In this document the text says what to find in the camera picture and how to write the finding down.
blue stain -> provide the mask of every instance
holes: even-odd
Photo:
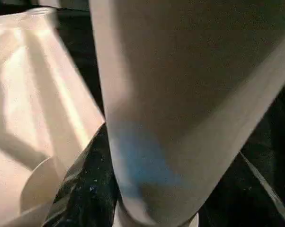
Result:
[[[139,196],[138,186],[181,185],[181,177],[173,173],[166,163],[163,149],[154,135],[142,126],[123,123],[113,129],[118,158],[127,170],[131,187],[119,185],[121,192],[130,197]]]

